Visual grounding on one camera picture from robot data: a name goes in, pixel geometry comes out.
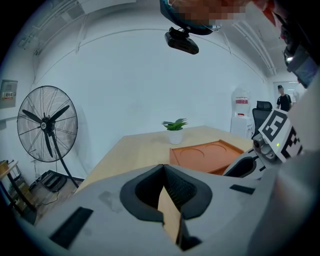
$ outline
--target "white flower pot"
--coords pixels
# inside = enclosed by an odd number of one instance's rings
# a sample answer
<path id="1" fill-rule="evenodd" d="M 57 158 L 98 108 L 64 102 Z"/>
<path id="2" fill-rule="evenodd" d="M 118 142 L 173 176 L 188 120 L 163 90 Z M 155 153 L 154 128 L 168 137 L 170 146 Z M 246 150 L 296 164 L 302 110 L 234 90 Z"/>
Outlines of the white flower pot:
<path id="1" fill-rule="evenodd" d="M 183 138 L 183 130 L 169 130 L 169 141 L 171 144 L 180 144 Z"/>

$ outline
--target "floor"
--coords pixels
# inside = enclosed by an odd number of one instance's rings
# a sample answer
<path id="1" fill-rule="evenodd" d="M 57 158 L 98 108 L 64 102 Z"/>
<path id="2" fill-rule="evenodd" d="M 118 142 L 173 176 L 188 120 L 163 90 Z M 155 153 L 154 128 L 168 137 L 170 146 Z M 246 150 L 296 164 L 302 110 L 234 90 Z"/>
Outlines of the floor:
<path id="1" fill-rule="evenodd" d="M 34 196 L 34 204 L 37 209 L 34 225 L 37 225 L 46 213 L 66 201 L 76 190 L 77 188 L 70 179 L 67 179 L 65 185 L 56 193 L 50 192 L 40 182 L 34 186 L 30 191 Z"/>

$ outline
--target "electrical panel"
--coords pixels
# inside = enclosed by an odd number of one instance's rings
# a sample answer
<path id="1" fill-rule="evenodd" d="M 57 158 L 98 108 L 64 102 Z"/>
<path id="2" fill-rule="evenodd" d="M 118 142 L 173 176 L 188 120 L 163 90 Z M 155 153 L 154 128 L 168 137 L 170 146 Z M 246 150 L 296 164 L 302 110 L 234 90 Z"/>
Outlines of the electrical panel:
<path id="1" fill-rule="evenodd" d="M 14 108 L 16 106 L 18 81 L 2 80 L 0 90 L 0 109 Z"/>

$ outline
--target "black rubber pad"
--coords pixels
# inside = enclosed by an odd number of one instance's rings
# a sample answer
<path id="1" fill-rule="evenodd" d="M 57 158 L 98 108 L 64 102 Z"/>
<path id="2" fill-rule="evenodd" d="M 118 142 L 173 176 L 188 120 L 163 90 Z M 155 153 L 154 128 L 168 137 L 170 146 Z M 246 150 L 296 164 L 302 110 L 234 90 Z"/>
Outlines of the black rubber pad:
<path id="1" fill-rule="evenodd" d="M 239 192 L 243 192 L 246 194 L 250 194 L 250 195 L 252 195 L 256 190 L 255 188 L 252 188 L 252 187 L 240 186 L 240 185 L 232 185 L 230 187 L 230 189 L 235 190 L 235 191 L 239 191 Z"/>
<path id="2" fill-rule="evenodd" d="M 93 212 L 91 209 L 79 207 L 50 239 L 61 247 L 68 249 Z"/>

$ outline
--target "person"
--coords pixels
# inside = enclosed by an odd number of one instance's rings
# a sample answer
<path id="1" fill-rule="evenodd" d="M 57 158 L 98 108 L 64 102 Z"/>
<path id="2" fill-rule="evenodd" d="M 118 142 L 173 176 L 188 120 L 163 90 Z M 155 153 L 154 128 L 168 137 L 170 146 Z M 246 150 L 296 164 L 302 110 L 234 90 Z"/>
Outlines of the person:
<path id="1" fill-rule="evenodd" d="M 289 111 L 292 107 L 292 101 L 290 98 L 290 95 L 285 94 L 285 89 L 283 88 L 282 85 L 278 85 L 278 91 L 281 94 L 280 97 L 278 98 L 276 104 L 276 108 L 278 109 L 281 106 L 281 110 L 283 111 Z"/>

